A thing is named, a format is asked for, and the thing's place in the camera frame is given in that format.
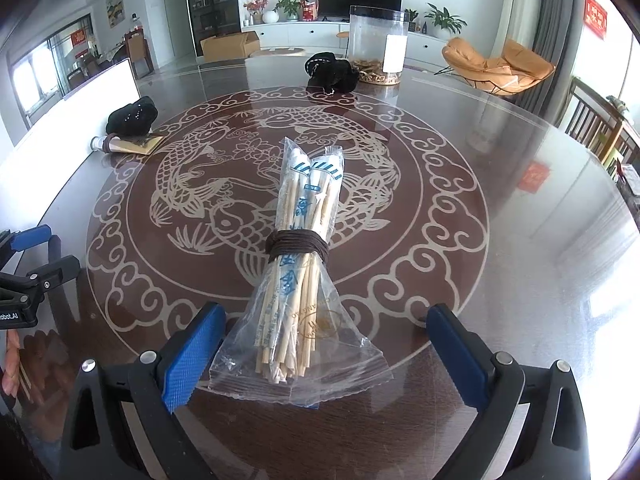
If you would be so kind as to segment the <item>person's hand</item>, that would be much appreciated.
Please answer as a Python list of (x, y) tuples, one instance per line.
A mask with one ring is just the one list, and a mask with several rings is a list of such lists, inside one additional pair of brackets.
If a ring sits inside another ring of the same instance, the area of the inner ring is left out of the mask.
[(17, 398), (18, 392), (23, 390), (26, 399), (31, 401), (28, 380), (24, 374), (24, 366), (21, 362), (21, 353), (24, 344), (21, 342), (17, 330), (6, 331), (6, 357), (4, 358), (3, 376), (1, 379), (2, 392), (6, 396)]

